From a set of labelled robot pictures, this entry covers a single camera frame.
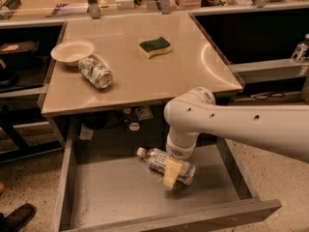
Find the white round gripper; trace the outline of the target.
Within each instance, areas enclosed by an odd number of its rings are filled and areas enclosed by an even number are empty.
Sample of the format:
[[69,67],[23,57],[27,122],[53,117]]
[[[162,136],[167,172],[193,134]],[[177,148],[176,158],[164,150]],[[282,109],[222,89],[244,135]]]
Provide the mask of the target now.
[[195,143],[191,141],[185,141],[182,143],[174,142],[170,136],[167,137],[166,151],[173,158],[166,161],[165,172],[163,176],[163,185],[172,190],[177,178],[182,170],[183,164],[179,160],[188,159],[195,148]]

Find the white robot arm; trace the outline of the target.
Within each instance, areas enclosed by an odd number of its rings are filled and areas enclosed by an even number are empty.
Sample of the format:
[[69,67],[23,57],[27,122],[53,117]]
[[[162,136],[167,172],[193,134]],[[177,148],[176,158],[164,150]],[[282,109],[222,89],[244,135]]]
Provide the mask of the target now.
[[169,125],[166,150],[188,159],[202,133],[227,138],[292,159],[309,161],[309,107],[306,105],[222,106],[212,92],[194,88],[164,107]]

